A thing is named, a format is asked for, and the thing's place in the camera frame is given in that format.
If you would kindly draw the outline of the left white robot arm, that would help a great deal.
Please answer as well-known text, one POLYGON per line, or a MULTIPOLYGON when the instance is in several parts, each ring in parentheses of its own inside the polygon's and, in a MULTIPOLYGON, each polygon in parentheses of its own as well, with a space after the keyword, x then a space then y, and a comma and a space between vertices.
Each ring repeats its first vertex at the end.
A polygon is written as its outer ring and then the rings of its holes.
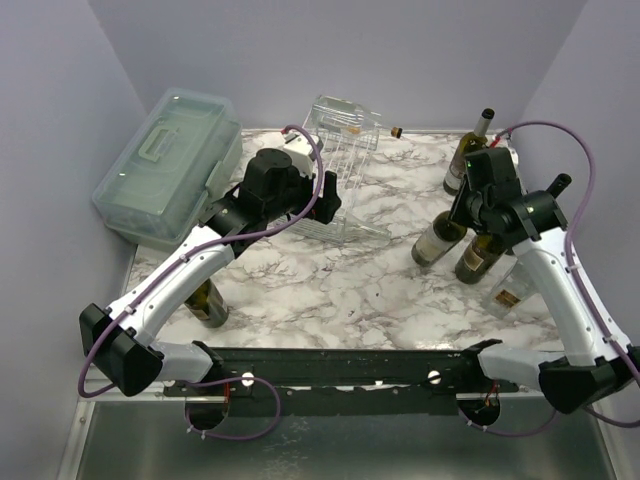
POLYGON ((336 175, 325 169, 320 151, 316 143, 300 153, 287 147, 259 150, 243 180, 212 205, 207 222, 194 226, 157 270, 107 308, 91 304, 82 311, 81 397, 112 388, 131 397, 156 381, 186 381, 201 395, 220 387, 222 372, 208 347, 163 343, 156 336, 202 284, 258 240, 302 219, 333 220, 341 200, 336 175))

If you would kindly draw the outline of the green bottle under left arm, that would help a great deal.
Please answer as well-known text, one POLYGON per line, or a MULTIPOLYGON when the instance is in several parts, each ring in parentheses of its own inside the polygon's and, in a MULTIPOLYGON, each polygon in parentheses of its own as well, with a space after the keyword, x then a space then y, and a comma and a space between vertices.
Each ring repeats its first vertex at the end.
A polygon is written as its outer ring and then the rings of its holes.
POLYGON ((185 306, 209 328, 219 328, 229 318, 227 304, 211 279, 207 279, 187 298, 185 306))

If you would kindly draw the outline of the green bottle brown label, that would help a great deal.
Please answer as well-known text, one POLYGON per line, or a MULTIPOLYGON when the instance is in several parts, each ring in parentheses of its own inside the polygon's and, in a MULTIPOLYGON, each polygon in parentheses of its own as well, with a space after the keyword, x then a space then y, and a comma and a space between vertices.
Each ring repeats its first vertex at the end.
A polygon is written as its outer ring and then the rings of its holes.
POLYGON ((506 246, 499 237, 491 234, 476 235, 456 263, 456 278, 467 285, 477 284, 505 251, 506 246))

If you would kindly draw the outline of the green bottle white label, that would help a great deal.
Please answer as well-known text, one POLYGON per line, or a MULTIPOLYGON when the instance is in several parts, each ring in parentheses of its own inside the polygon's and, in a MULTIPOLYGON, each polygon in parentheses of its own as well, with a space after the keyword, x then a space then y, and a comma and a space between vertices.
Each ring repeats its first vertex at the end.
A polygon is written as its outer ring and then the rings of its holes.
POLYGON ((467 228, 449 218, 450 211, 438 214, 413 244, 411 256, 421 267, 429 268, 464 239, 467 228))

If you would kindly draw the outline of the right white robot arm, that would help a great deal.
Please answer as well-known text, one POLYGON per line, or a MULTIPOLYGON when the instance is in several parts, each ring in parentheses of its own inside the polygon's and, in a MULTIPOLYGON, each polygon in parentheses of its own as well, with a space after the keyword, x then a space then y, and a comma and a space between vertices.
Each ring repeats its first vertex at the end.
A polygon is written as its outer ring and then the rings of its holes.
POLYGON ((461 365, 462 384, 474 392, 495 380, 527 386, 563 414, 625 388, 639 365, 639 350, 608 314, 572 248, 556 202, 570 176, 561 173, 547 189, 524 193, 506 148, 473 152, 465 166, 451 220, 495 237, 514 253, 548 307, 564 350, 551 354, 494 343, 461 365))

